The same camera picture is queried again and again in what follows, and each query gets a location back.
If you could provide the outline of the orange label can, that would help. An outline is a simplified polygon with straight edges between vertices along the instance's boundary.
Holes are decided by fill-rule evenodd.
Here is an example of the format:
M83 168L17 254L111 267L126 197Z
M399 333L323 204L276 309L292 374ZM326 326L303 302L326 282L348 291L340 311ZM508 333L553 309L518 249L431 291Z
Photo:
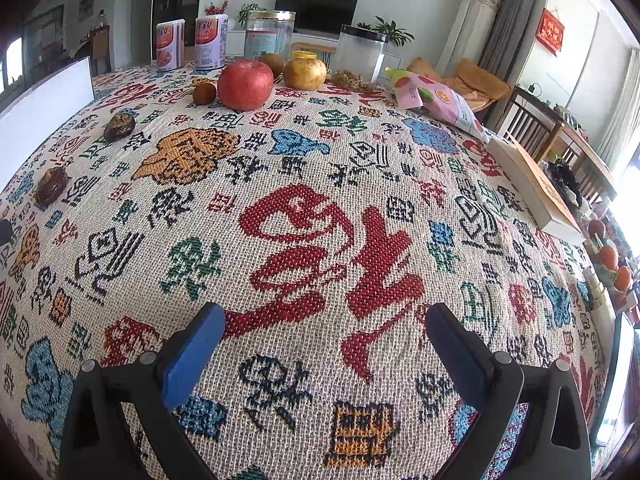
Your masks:
M184 19L158 23L155 27L156 67L170 72L184 65Z
M226 59L228 15L206 15L195 20L194 64L198 70L221 68Z

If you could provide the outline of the small dark red fruit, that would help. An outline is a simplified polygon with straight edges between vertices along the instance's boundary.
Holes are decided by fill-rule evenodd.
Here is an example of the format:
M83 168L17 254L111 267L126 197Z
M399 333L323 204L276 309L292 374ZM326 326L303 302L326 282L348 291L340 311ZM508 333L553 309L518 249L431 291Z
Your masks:
M217 89L210 82L197 84L192 92L192 99L196 105L209 105L215 102Z

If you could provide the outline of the white tv cabinet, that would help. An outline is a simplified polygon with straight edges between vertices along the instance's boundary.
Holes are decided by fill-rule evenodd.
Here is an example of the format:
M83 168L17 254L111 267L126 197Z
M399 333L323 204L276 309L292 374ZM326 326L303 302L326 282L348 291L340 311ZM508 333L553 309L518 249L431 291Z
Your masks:
M259 58L263 54L279 53L287 61L294 51L299 50L314 52L317 58L328 64L337 46L336 38L233 29L228 32L226 55L228 58Z

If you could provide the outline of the red flower vase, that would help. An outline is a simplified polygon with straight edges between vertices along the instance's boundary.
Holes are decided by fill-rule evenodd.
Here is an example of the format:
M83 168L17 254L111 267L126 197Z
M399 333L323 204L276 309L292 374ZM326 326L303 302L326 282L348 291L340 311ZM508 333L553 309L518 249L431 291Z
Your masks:
M228 9L229 1L224 0L221 4L209 3L208 6L205 7L204 12L206 15L217 15L217 14L225 14Z

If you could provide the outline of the black lid clear jar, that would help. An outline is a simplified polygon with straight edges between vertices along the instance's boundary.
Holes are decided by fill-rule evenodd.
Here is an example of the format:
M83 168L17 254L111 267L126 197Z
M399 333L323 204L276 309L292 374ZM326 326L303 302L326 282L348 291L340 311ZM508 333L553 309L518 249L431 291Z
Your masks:
M331 58L331 74L351 73L366 84L373 84L382 66L387 41L385 34L375 30L343 24Z

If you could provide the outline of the gold lid clear jar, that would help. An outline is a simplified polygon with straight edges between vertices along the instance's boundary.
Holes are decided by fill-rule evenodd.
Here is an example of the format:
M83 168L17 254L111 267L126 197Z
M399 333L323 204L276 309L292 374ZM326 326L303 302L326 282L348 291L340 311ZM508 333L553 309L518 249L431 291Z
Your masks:
M252 12L245 27L243 58L257 60L266 53L280 53L287 61L295 18L290 11Z

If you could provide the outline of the yellow pear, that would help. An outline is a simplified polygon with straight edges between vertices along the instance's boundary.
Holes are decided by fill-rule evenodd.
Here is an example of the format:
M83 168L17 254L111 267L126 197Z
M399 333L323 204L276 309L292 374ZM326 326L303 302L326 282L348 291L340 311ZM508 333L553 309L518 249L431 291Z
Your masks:
M293 89L318 90L326 81L326 64L318 58L292 58L285 65L283 80Z

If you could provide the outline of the small wooden stool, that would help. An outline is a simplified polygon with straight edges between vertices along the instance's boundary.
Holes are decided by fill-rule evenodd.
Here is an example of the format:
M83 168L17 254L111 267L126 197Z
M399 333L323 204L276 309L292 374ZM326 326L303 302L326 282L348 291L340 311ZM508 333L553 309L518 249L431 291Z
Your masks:
M318 60L322 61L326 66L331 63L331 58L336 51L336 47L322 46L322 44L308 44L308 42L294 42L291 44L291 55L294 50L305 50L317 53Z

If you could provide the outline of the dark mangosteen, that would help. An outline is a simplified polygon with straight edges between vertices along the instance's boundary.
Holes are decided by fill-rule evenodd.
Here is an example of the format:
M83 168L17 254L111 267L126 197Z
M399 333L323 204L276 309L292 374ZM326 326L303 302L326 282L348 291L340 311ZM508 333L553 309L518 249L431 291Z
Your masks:
M62 194L67 184L67 174L64 167L49 168L38 182L35 192L35 202L41 208L53 204Z
M130 113L119 112L106 125L103 135L104 140L111 143L126 138L126 136L130 136L134 132L134 128L136 128L134 116Z

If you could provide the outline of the covered standing air conditioner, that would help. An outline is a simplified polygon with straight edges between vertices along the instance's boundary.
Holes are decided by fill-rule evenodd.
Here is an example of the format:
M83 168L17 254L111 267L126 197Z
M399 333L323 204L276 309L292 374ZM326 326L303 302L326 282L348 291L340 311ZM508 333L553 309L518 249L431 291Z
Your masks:
M454 76L458 64L467 58L477 63L494 24L501 0L461 0L444 50L436 65L440 76Z

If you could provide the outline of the patterned woven tablecloth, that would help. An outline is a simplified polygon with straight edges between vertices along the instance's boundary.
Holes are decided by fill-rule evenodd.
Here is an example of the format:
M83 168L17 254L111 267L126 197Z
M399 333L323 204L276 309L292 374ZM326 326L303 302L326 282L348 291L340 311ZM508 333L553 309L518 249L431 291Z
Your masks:
M1 416L40 478L82 361L156 351L209 301L228 328L175 416L221 479L432 478L475 417L427 340L435 302L519 363L565 360L593 419L587 255L538 229L482 142L383 89L196 105L214 79L96 78L1 190ZM119 112L136 128L108 143Z

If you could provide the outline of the red apple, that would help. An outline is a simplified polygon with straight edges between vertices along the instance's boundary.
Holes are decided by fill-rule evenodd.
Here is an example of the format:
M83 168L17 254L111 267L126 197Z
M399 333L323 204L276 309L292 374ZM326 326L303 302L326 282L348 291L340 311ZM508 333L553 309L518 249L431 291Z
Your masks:
M230 110L256 110L273 89L271 68L259 61L239 60L227 66L217 81L218 98Z

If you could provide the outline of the small yellow lid jar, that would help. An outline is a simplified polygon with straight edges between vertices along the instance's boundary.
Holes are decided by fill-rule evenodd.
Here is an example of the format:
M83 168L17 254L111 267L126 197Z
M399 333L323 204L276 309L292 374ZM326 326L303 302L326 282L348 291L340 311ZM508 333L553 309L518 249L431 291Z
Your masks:
M296 60L296 58L311 58L312 60L315 60L317 58L317 53L305 50L294 50L292 52L292 60Z

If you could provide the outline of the right orange label can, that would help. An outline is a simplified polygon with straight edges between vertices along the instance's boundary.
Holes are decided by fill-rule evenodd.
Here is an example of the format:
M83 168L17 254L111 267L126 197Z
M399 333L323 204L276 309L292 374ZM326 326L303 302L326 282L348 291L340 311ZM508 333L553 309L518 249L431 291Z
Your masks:
M198 70L221 68L226 59L228 15L206 15L195 20L194 64Z

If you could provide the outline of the brown kiwi fruit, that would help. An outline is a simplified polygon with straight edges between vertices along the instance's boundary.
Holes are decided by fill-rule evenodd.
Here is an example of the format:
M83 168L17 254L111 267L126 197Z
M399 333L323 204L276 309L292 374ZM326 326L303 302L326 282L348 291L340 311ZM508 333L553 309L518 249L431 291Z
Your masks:
M258 58L259 62L267 65L272 71L273 78L278 78L284 71L285 62L280 53L266 53Z

